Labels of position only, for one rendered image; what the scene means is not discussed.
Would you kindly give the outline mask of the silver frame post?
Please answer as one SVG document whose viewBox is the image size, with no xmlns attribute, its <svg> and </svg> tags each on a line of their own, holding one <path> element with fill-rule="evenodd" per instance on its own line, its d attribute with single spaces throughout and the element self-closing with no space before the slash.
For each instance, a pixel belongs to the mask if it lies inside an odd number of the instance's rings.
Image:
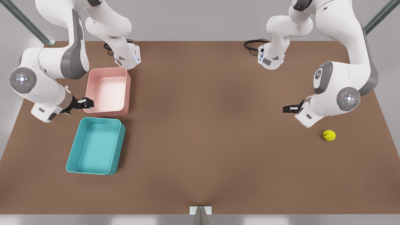
<svg viewBox="0 0 400 225">
<path fill-rule="evenodd" d="M 375 27 L 378 26 L 397 6 L 400 0 L 389 0 L 383 8 L 364 26 L 364 31 L 368 35 Z"/>
<path fill-rule="evenodd" d="M 194 215 L 193 225 L 210 225 L 208 216 L 212 214 L 212 207 L 190 206 L 189 214 Z"/>
<path fill-rule="evenodd" d="M 46 35 L 11 0 L 0 0 L 0 4 L 2 4 L 42 44 L 54 45 L 56 43 L 55 40 L 47 38 Z"/>
</svg>

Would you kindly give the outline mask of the teal rectangular bin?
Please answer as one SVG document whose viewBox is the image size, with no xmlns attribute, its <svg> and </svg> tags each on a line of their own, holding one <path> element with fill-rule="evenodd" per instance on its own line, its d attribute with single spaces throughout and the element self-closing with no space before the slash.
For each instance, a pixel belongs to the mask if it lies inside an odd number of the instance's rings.
<svg viewBox="0 0 400 225">
<path fill-rule="evenodd" d="M 118 119 L 84 117 L 78 126 L 66 171 L 114 175 L 118 168 L 126 127 Z"/>
</svg>

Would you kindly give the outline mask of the pink rectangular bin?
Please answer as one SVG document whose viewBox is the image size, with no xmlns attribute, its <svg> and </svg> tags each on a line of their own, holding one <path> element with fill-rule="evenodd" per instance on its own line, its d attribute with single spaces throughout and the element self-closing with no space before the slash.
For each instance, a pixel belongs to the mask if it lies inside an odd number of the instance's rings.
<svg viewBox="0 0 400 225">
<path fill-rule="evenodd" d="M 90 70 L 86 97 L 94 107 L 84 109 L 92 117 L 121 117 L 129 112 L 131 78 L 125 68 Z"/>
</svg>

